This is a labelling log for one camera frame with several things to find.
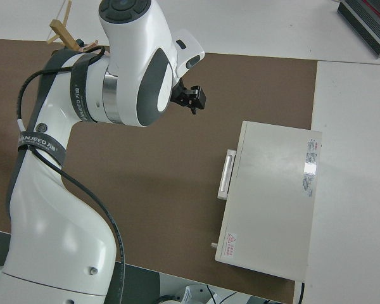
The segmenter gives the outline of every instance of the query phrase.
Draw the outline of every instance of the white table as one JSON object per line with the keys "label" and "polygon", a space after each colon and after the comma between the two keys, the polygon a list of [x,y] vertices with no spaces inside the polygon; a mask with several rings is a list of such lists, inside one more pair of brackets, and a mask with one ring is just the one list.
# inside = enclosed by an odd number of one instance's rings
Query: white table
{"label": "white table", "polygon": [[[0,0],[0,39],[44,41],[63,0]],[[100,0],[73,0],[68,30],[108,40]],[[333,0],[159,0],[171,31],[188,29],[208,53],[380,64]]]}
{"label": "white table", "polygon": [[304,303],[380,303],[380,66],[319,62],[322,131]]}

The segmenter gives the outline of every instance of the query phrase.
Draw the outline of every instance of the table surface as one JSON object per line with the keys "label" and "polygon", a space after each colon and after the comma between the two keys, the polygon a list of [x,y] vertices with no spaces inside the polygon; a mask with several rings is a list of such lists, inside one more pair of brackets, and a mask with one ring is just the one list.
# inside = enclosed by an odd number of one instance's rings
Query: table surface
{"label": "table surface", "polygon": [[[49,23],[63,2],[0,0],[0,39],[45,41]],[[108,43],[98,18],[99,2],[73,0],[67,28],[75,38]],[[337,14],[339,4],[333,0],[161,0],[159,4],[171,31],[188,29],[208,53],[380,64]]]}
{"label": "table surface", "polygon": [[[62,2],[0,0],[0,39],[46,40]],[[106,43],[98,2],[73,1],[75,37]],[[380,59],[332,0],[160,2],[170,28],[188,28],[208,52],[373,64],[319,62],[312,129],[323,132],[322,175],[304,303],[380,303]]]}
{"label": "table surface", "polygon": [[[0,231],[0,266],[4,264],[10,245],[10,235],[7,232]],[[202,284],[200,282],[190,281],[174,275],[168,275],[151,270],[142,269],[132,265],[125,266],[125,284],[124,284],[124,303],[138,303],[140,300],[144,304],[150,304],[159,296],[174,295],[180,289],[188,285]],[[108,297],[105,303],[116,303],[116,299],[109,297],[112,292],[118,289],[118,276],[111,279],[111,285],[108,290]],[[216,291],[221,299],[233,294],[232,290],[210,286]],[[226,299],[225,304],[262,304],[265,299],[256,298],[244,293],[236,293]]]}
{"label": "table surface", "polygon": [[319,62],[322,150],[304,303],[380,303],[380,66]]}
{"label": "table surface", "polygon": [[[12,109],[20,84],[42,68],[55,47],[0,40],[2,231],[10,231],[4,202],[18,137]],[[217,199],[225,154],[236,148],[242,121],[309,129],[316,68],[311,60],[207,54],[184,79],[208,93],[206,110],[196,116],[172,104],[148,128],[107,123],[73,128],[65,170],[107,204],[123,233],[127,263],[292,302],[293,281],[216,262],[210,245],[219,239],[225,208]],[[36,84],[24,98],[25,118]]]}

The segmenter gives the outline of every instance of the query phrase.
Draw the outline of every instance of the velcro strap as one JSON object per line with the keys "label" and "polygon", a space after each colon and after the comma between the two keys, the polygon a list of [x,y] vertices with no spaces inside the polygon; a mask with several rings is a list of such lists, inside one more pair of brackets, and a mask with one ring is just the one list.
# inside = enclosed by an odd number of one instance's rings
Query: velcro strap
{"label": "velcro strap", "polygon": [[51,155],[57,163],[63,166],[66,157],[66,149],[52,136],[41,132],[23,131],[18,140],[18,149],[28,145],[35,146],[45,151]]}
{"label": "velcro strap", "polygon": [[89,113],[86,102],[86,80],[89,61],[95,54],[81,56],[73,65],[70,74],[70,99],[77,116],[83,122],[96,122]]}

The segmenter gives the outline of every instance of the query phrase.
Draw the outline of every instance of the black cable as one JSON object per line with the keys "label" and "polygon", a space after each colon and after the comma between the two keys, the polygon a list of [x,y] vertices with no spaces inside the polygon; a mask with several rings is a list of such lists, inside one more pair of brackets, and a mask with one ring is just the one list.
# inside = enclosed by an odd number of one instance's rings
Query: black cable
{"label": "black cable", "polygon": [[43,157],[36,150],[35,147],[29,146],[28,149],[31,150],[32,154],[35,155],[35,157],[37,157],[45,165],[47,165],[49,168],[51,168],[52,170],[54,170],[56,173],[58,173],[61,176],[63,176],[65,179],[67,179],[68,181],[70,181],[75,186],[79,187],[83,192],[85,192],[88,196],[90,196],[92,198],[92,200],[95,201],[97,203],[97,205],[99,205],[99,207],[102,209],[102,211],[104,211],[104,213],[106,214],[106,216],[110,220],[111,225],[113,226],[113,229],[115,231],[115,235],[117,237],[118,245],[120,247],[119,249],[120,249],[120,259],[121,259],[121,263],[120,263],[120,265],[121,265],[121,270],[120,270],[120,286],[121,287],[120,287],[119,293],[120,293],[120,303],[121,303],[122,302],[122,291],[124,289],[124,280],[125,280],[125,255],[124,255],[124,246],[122,244],[121,233],[120,233],[120,230],[118,229],[118,225],[115,222],[113,216],[108,211],[107,207],[105,207],[105,205],[100,201],[100,199],[93,192],[91,192],[90,190],[88,190],[88,188],[86,188],[79,181],[77,181],[76,179],[74,179],[73,177],[71,177],[70,175],[68,175],[62,169],[59,169],[58,167],[54,166],[45,157]]}
{"label": "black cable", "polygon": [[213,293],[211,292],[211,289],[210,289],[210,287],[208,286],[208,285],[206,285],[207,286],[207,289],[208,289],[208,291],[210,292],[210,295],[211,295],[211,299],[213,299],[213,301],[214,301],[214,304],[217,304],[217,302],[215,301],[215,299],[214,299],[214,295],[213,295]]}
{"label": "black cable", "polygon": [[226,299],[232,297],[234,294],[236,294],[236,291],[235,291],[234,293],[231,293],[229,296],[225,297],[225,298],[220,302],[220,304],[223,303]]}
{"label": "black cable", "polygon": [[168,295],[166,295],[166,296],[161,296],[161,297],[159,297],[159,299],[155,300],[155,301],[153,302],[153,304],[160,304],[160,303],[163,303],[164,301],[174,300],[174,299],[176,299],[175,296],[168,296]]}
{"label": "black cable", "polygon": [[302,283],[301,284],[301,291],[300,291],[300,299],[298,300],[298,304],[302,304],[303,303],[304,287],[305,287],[305,284]]}
{"label": "black cable", "polygon": [[[89,65],[92,65],[93,63],[95,63],[98,60],[100,60],[100,58],[106,52],[106,48],[104,46],[95,46],[95,47],[91,48],[90,50],[88,50],[87,53],[91,53],[93,51],[97,51],[98,49],[101,49],[101,52],[98,53],[95,57],[93,57],[93,58],[91,58],[89,60]],[[65,66],[63,68],[54,68],[54,69],[49,69],[49,70],[40,70],[38,72],[33,73],[30,77],[28,77],[26,79],[26,81],[23,83],[23,85],[21,86],[20,92],[18,93],[18,97],[17,97],[17,119],[22,119],[22,116],[21,116],[21,103],[22,103],[22,100],[23,100],[24,92],[25,92],[26,88],[28,87],[28,85],[30,84],[31,81],[33,81],[36,77],[38,77],[40,75],[53,75],[53,74],[57,74],[57,73],[70,72],[70,71],[72,71],[72,67],[71,66]]]}

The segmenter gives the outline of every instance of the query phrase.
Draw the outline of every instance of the white box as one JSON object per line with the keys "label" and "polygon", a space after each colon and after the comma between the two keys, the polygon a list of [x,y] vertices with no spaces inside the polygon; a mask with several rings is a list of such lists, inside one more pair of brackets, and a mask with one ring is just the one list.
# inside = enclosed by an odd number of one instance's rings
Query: white box
{"label": "white box", "polygon": [[243,122],[217,261],[304,282],[321,137]]}

